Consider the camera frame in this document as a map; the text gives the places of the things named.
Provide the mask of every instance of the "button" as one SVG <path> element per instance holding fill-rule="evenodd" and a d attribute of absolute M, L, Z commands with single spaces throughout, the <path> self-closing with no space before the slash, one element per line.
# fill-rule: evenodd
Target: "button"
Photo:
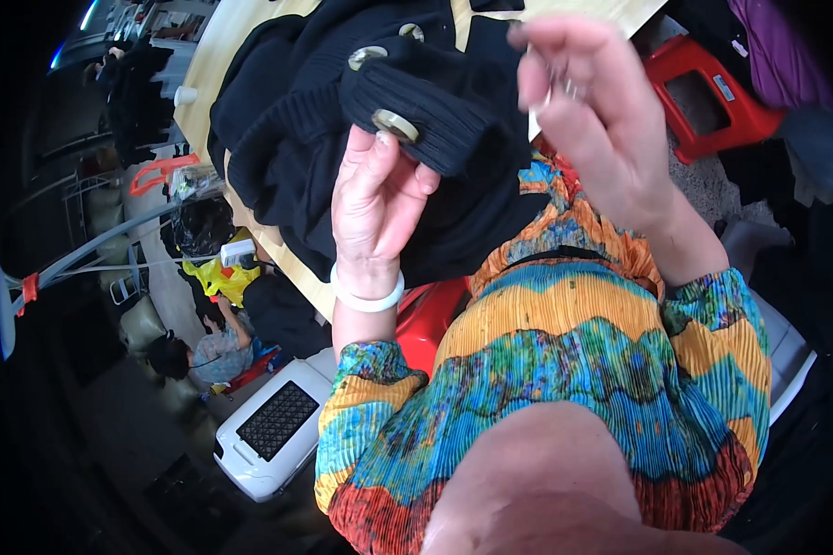
<path fill-rule="evenodd" d="M 352 52 L 352 55 L 349 56 L 349 68 L 358 71 L 364 65 L 364 62 L 371 58 L 385 58 L 388 55 L 389 51 L 382 46 L 365 46 Z"/>
<path fill-rule="evenodd" d="M 398 34 L 402 37 L 410 37 L 419 40 L 420 42 L 425 42 L 425 35 L 423 35 L 423 30 L 419 28 L 416 23 L 405 23 L 398 29 Z"/>
<path fill-rule="evenodd" d="M 411 145 L 419 139 L 419 131 L 411 122 L 389 110 L 377 110 L 373 113 L 370 121 L 380 130 L 388 131 L 394 135 L 405 145 Z"/>

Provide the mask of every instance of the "hand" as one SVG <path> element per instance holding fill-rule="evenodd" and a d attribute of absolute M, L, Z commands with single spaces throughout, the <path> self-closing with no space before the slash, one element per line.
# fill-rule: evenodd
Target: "hand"
<path fill-rule="evenodd" d="M 519 105 L 580 173 L 593 207 L 619 228 L 665 228 L 670 181 L 664 110 L 633 46 L 614 26 L 578 16 L 539 18 L 509 34 L 530 48 L 519 65 Z M 551 88 L 548 105 L 543 105 Z M 570 79 L 583 100 L 564 92 Z"/>
<path fill-rule="evenodd" d="M 219 324 L 212 321 L 209 316 L 203 317 L 203 325 L 209 327 L 213 333 L 219 332 Z"/>
<path fill-rule="evenodd" d="M 353 125 L 333 189 L 336 272 L 353 295 L 378 299 L 398 281 L 399 256 L 441 176 L 401 155 L 385 131 Z"/>
<path fill-rule="evenodd" d="M 228 300 L 228 297 L 225 295 L 219 294 L 219 298 L 216 299 L 216 304 L 219 306 L 219 311 L 222 315 L 228 315 L 232 312 L 232 301 Z"/>

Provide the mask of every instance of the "white container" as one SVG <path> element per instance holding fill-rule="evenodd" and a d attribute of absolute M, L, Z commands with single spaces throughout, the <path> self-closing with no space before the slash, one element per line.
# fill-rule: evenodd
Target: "white container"
<path fill-rule="evenodd" d="M 178 107 L 180 105 L 194 104 L 197 100 L 197 89 L 192 87 L 179 87 L 176 90 L 176 96 L 173 97 L 173 104 Z"/>
<path fill-rule="evenodd" d="M 317 449 L 318 418 L 330 397 L 335 373 L 336 359 L 332 348 L 315 354 L 308 361 L 290 361 L 216 431 L 213 459 L 225 475 L 253 501 L 265 503 L 279 494 Z M 242 438 L 238 432 L 290 382 L 316 406 L 311 416 L 300 424 L 289 440 L 267 461 L 256 452 L 257 446 Z"/>

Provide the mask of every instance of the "wooden table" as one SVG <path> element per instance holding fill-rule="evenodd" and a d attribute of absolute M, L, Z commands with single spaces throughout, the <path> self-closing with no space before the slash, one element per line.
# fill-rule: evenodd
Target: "wooden table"
<path fill-rule="evenodd" d="M 631 37 L 648 21 L 666 0 L 524 0 L 521 12 L 473 12 L 469 0 L 451 0 L 456 27 L 456 48 L 466 50 L 472 16 L 495 19 L 533 19 L 549 13 L 582 13 L 614 21 L 627 37 Z M 219 4 L 203 35 L 188 68 L 185 86 L 198 90 L 194 104 L 176 108 L 179 129 L 202 161 L 210 159 L 207 135 L 210 131 L 210 107 L 219 94 L 219 87 L 235 52 L 250 31 L 267 19 L 291 13 L 308 15 L 319 0 L 225 0 Z M 538 129 L 531 126 L 531 138 Z M 250 229 L 278 266 L 297 285 L 306 298 L 328 321 L 333 317 L 334 295 L 330 285 L 322 283 L 297 257 L 283 245 L 276 228 L 255 222 L 231 187 L 225 195 L 234 210 L 234 223 Z"/>

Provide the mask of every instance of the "red tape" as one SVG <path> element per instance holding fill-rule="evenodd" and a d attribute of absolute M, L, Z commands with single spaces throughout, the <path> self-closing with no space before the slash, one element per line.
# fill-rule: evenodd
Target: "red tape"
<path fill-rule="evenodd" d="M 34 272 L 31 275 L 27 276 L 22 280 L 22 299 L 25 302 L 25 305 L 30 303 L 31 301 L 37 300 L 37 288 L 40 285 L 40 273 Z M 25 313 L 25 306 L 22 305 L 19 308 L 18 316 L 22 316 Z"/>

